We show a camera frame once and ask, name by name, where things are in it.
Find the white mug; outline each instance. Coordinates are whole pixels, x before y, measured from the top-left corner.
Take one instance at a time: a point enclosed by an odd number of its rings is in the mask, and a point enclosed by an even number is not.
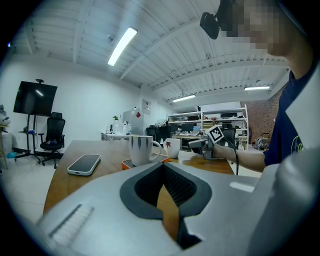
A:
[[[167,138],[165,139],[163,148],[166,154],[170,158],[177,158],[180,151],[180,139],[179,138]]]
[[[153,144],[156,144],[160,149],[155,157],[151,157]],[[129,152],[134,166],[142,166],[157,159],[161,154],[161,149],[161,145],[153,141],[152,136],[130,135]]]

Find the orange coaster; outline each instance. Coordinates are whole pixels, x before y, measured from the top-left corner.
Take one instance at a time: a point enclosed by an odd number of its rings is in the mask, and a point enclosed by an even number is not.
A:
[[[150,161],[150,163],[158,163],[158,162],[162,162],[162,163],[170,162],[170,157],[167,156],[167,155],[161,154],[161,155],[159,155],[159,157],[156,160]],[[121,166],[122,166],[123,170],[128,170],[128,169],[131,169],[131,168],[135,167],[132,164],[131,159],[123,160],[121,162]]]

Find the black rubber opening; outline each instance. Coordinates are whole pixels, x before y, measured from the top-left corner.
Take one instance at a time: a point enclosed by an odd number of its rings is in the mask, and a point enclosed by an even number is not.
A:
[[[123,183],[120,197],[136,216],[163,220],[163,213],[157,208],[163,185],[179,209],[177,243],[183,249],[194,246],[201,240],[188,233],[184,218],[200,214],[210,201],[212,190],[204,180],[170,163],[160,162]]]

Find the black headphones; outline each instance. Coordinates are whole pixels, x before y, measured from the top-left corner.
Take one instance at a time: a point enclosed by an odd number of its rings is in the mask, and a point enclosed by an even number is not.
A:
[[[201,16],[200,26],[211,39],[217,39],[220,29],[227,31],[227,36],[236,37],[238,33],[233,31],[232,5],[236,0],[220,0],[218,11],[215,15],[204,12]]]
[[[291,19],[291,21],[298,27],[298,29],[306,34],[299,22],[283,4],[283,1],[278,0],[277,2],[280,9],[284,11],[284,13]],[[233,4],[235,3],[236,0],[220,0],[220,5],[215,15],[210,14],[209,12],[204,12],[202,14],[200,26],[211,39],[217,39],[220,29],[222,31],[226,31],[227,37],[238,36],[238,29],[233,24],[234,19],[231,18],[233,17]]]

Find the television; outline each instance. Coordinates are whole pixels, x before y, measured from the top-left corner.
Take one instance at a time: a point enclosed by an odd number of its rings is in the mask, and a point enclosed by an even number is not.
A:
[[[57,86],[21,81],[13,112],[50,117]]]

